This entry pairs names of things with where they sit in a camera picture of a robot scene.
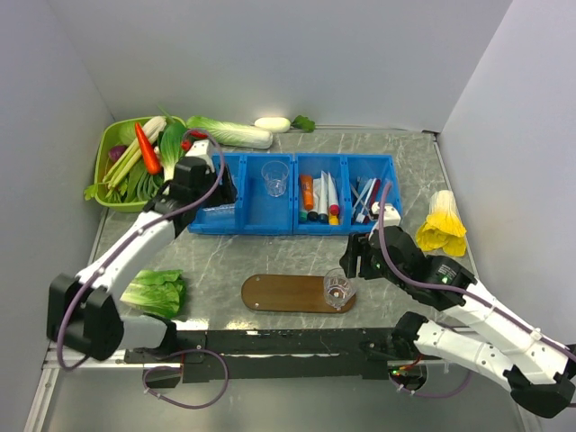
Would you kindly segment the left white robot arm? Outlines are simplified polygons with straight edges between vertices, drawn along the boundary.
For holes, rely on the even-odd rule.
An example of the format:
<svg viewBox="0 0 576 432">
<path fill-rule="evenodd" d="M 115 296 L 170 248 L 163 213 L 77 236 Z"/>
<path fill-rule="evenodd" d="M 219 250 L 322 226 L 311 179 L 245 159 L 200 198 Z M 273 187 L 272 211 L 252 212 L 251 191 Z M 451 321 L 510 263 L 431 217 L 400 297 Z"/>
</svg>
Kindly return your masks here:
<svg viewBox="0 0 576 432">
<path fill-rule="evenodd" d="M 128 231 L 98 260 L 49 286 L 47 336 L 57 345 L 98 361 L 119 349 L 146 349 L 159 362 L 178 349 L 176 324 L 151 313 L 123 317 L 121 297 L 150 259 L 191 224 L 211 197 L 230 198 L 232 182 L 223 159 L 211 170 L 199 157 L 183 157 Z"/>
</svg>

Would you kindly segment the blue storage bin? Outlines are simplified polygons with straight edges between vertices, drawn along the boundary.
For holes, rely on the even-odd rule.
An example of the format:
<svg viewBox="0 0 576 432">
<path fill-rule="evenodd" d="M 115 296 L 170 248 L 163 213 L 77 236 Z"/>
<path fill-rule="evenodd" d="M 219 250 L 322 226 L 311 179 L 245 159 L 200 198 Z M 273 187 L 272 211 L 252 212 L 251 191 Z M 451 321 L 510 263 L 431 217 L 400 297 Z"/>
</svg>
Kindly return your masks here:
<svg viewBox="0 0 576 432">
<path fill-rule="evenodd" d="M 293 157 L 294 187 L 300 187 L 300 175 L 309 175 L 312 178 L 320 177 L 321 173 L 330 172 L 336 181 L 337 198 L 340 213 L 338 215 L 339 224 L 337 226 L 318 223 L 317 221 L 299 218 L 300 193 L 294 193 L 294 210 L 292 231 L 297 235 L 318 235 L 318 236 L 346 236 L 350 233 L 366 233 L 375 224 L 373 220 L 366 224 L 355 224 L 352 222 L 352 194 L 351 184 L 358 176 L 378 178 L 381 180 L 381 187 L 377 196 L 378 202 L 381 199 L 383 188 L 389 182 L 392 183 L 385 203 L 393 205 L 402 217 L 403 209 L 399 181 L 393 161 L 389 154 L 329 154 L 329 153 L 297 153 Z"/>
<path fill-rule="evenodd" d="M 279 153 L 231 152 L 225 155 L 238 196 L 235 218 L 207 223 L 203 209 L 197 212 L 188 231 L 210 235 L 290 235 L 293 231 L 293 156 Z M 289 167 L 285 193 L 270 196 L 261 174 L 266 162 L 280 160 Z"/>
</svg>

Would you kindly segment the red chili pepper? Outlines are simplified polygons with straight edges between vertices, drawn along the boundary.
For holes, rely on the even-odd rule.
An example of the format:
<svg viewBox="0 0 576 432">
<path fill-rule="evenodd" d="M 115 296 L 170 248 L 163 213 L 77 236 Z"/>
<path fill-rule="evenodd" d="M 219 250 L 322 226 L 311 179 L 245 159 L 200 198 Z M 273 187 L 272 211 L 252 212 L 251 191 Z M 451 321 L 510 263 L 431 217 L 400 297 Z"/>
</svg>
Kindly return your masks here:
<svg viewBox="0 0 576 432">
<path fill-rule="evenodd" d="M 206 133 L 203 133 L 198 130 L 189 130 L 188 135 L 197 140 L 205 140 L 208 138 L 208 135 Z"/>
</svg>

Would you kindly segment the clear square organizer tray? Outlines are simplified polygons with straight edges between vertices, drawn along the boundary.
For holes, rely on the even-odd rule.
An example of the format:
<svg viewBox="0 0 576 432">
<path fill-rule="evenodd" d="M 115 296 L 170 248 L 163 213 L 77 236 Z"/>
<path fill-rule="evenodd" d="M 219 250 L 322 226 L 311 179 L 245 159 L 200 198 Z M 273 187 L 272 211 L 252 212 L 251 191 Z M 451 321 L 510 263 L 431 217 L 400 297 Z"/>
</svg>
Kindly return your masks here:
<svg viewBox="0 0 576 432">
<path fill-rule="evenodd" d="M 220 223 L 221 221 L 235 218 L 235 205 L 233 203 L 204 208 L 202 211 L 207 223 Z"/>
</svg>

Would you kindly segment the clear plastic cup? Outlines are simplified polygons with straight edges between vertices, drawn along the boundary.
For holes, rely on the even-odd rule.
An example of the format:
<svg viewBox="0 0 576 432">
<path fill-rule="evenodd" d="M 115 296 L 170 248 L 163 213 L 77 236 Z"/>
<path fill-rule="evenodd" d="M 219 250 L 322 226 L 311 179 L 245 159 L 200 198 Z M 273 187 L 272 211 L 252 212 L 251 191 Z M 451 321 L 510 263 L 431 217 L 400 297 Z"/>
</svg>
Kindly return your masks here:
<svg viewBox="0 0 576 432">
<path fill-rule="evenodd" d="M 328 306 L 336 311 L 342 311 L 355 295 L 356 288 L 342 268 L 332 268 L 324 275 L 323 296 Z"/>
<path fill-rule="evenodd" d="M 261 170 L 266 192 L 276 198 L 285 193 L 289 167 L 280 160 L 266 162 Z"/>
</svg>

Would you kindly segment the green bean bunch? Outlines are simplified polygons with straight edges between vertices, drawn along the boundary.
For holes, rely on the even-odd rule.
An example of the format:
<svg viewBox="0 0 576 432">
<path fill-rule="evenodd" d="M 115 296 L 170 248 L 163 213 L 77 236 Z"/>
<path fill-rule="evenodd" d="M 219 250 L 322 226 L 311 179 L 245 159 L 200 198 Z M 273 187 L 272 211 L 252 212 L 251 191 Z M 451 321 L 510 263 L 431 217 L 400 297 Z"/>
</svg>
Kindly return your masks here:
<svg viewBox="0 0 576 432">
<path fill-rule="evenodd" d="M 106 194 L 108 203 L 146 203 L 154 197 L 164 183 L 163 170 L 152 175 L 142 160 L 137 162 L 128 174 Z"/>
</svg>

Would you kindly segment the yellow baby cabbage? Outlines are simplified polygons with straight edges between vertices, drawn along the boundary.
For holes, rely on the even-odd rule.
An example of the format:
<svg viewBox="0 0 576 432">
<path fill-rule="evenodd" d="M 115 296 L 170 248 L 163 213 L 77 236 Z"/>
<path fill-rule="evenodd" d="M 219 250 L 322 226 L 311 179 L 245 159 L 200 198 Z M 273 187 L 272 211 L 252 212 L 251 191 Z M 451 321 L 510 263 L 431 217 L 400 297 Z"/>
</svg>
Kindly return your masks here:
<svg viewBox="0 0 576 432">
<path fill-rule="evenodd" d="M 450 190 L 434 193 L 428 215 L 416 234 L 418 247 L 425 251 L 441 249 L 450 257 L 466 252 L 466 228 L 457 213 L 455 196 Z"/>
</svg>

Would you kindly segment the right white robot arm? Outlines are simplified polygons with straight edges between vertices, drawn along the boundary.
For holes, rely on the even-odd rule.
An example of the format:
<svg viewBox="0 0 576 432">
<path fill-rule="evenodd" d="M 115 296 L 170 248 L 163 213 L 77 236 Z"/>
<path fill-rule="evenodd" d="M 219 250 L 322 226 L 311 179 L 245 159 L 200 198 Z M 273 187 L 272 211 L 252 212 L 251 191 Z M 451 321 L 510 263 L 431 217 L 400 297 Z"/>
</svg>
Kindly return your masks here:
<svg viewBox="0 0 576 432">
<path fill-rule="evenodd" d="M 464 266 L 425 254 L 397 226 L 351 234 L 339 264 L 346 277 L 384 278 L 415 301 L 460 321 L 469 337 L 413 312 L 392 338 L 403 358 L 435 356 L 482 375 L 525 410 L 551 419 L 575 405 L 575 347 L 522 320 Z"/>
</svg>

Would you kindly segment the orange toothpaste tube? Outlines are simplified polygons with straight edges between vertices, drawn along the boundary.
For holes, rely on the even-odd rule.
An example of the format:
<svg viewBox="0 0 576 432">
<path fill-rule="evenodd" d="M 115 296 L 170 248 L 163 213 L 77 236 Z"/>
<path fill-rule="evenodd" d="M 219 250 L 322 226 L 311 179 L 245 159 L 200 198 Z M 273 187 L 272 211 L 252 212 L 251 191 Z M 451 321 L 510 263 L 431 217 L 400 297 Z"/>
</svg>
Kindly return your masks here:
<svg viewBox="0 0 576 432">
<path fill-rule="evenodd" d="M 300 175 L 300 188 L 302 205 L 305 211 L 309 212 L 314 206 L 314 196 L 313 196 L 313 179 L 310 175 Z"/>
</svg>

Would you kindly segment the napa cabbage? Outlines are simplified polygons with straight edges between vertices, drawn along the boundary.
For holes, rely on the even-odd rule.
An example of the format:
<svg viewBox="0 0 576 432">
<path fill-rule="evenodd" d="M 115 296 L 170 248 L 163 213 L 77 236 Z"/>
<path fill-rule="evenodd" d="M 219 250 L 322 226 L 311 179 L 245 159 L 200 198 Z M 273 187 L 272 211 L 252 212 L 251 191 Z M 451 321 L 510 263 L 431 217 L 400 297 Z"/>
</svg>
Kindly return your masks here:
<svg viewBox="0 0 576 432">
<path fill-rule="evenodd" d="M 269 149 L 274 141 L 272 132 L 256 126 L 230 121 L 218 121 L 195 115 L 186 122 L 189 129 L 208 131 L 221 145 L 249 149 Z"/>
</svg>

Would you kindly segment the yellow cap small tube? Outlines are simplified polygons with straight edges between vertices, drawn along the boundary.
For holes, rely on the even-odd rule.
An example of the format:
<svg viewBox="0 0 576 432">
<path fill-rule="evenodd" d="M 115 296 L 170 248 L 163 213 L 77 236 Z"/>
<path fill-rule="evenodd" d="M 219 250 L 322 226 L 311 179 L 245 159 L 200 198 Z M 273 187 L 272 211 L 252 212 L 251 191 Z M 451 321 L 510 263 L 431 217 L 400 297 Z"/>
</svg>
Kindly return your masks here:
<svg viewBox="0 0 576 432">
<path fill-rule="evenodd" d="M 333 226 L 337 226 L 339 224 L 339 218 L 337 215 L 332 215 L 330 214 L 328 216 L 328 224 L 329 225 L 333 225 Z"/>
</svg>

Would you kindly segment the red toothbrush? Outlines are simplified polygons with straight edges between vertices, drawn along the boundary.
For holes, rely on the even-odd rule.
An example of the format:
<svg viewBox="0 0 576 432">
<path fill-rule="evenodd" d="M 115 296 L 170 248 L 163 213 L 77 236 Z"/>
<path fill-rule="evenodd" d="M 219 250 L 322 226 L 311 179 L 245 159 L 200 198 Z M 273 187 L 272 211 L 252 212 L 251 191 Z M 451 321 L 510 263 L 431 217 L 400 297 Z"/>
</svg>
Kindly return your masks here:
<svg viewBox="0 0 576 432">
<path fill-rule="evenodd" d="M 364 222 L 367 223 L 368 221 L 372 221 L 374 219 L 374 213 L 372 212 L 372 207 L 374 203 L 377 203 L 377 196 L 379 193 L 381 187 L 381 180 L 378 178 L 374 178 L 373 182 L 371 184 L 371 187 L 368 191 L 368 194 L 366 195 L 366 200 L 365 200 L 365 218 L 364 218 Z"/>
</svg>

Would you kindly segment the white red toothpaste tube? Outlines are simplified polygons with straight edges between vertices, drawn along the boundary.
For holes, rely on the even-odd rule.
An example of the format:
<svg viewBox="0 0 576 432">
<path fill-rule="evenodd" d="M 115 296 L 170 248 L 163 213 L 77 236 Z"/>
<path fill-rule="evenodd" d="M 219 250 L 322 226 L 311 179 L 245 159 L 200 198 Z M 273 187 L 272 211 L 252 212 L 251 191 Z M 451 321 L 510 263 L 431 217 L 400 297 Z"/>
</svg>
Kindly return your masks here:
<svg viewBox="0 0 576 432">
<path fill-rule="evenodd" d="M 325 185 L 322 176 L 313 179 L 313 193 L 314 204 L 309 213 L 310 220 L 327 224 L 329 222 L 329 216 L 327 212 Z"/>
</svg>

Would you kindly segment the white radish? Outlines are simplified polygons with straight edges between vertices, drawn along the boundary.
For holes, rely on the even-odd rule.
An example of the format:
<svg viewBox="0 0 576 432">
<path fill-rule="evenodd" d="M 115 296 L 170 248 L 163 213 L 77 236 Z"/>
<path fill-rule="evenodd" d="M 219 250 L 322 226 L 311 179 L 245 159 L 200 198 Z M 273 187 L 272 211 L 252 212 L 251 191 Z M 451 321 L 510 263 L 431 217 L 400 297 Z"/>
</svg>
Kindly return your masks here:
<svg viewBox="0 0 576 432">
<path fill-rule="evenodd" d="M 309 117 L 298 115 L 293 120 L 284 117 L 262 117 L 255 120 L 254 125 L 272 133 L 286 133 L 291 129 L 311 133 L 316 130 L 316 123 Z"/>
</svg>

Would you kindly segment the right blue storage bin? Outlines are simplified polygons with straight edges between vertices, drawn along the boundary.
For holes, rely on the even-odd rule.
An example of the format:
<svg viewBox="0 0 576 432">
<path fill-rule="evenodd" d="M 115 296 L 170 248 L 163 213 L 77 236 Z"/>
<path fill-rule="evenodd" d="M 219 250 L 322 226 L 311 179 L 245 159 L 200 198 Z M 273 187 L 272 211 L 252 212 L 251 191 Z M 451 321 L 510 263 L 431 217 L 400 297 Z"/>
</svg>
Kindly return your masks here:
<svg viewBox="0 0 576 432">
<path fill-rule="evenodd" d="M 383 188 L 389 182 L 392 183 L 385 203 L 393 205 L 402 217 L 403 209 L 399 181 L 393 161 L 389 154 L 329 154 L 329 153 L 297 153 L 293 157 L 294 187 L 300 187 L 300 175 L 309 175 L 312 178 L 320 177 L 321 173 L 330 172 L 336 181 L 337 198 L 340 213 L 338 215 L 339 224 L 337 226 L 318 223 L 317 221 L 299 218 L 300 193 L 294 193 L 294 210 L 292 231 L 297 235 L 318 235 L 318 236 L 346 236 L 350 233 L 366 233 L 375 224 L 373 220 L 366 224 L 355 224 L 352 222 L 352 194 L 351 184 L 358 176 L 378 178 L 381 180 L 381 187 L 377 196 L 378 202 L 381 199 Z"/>
</svg>

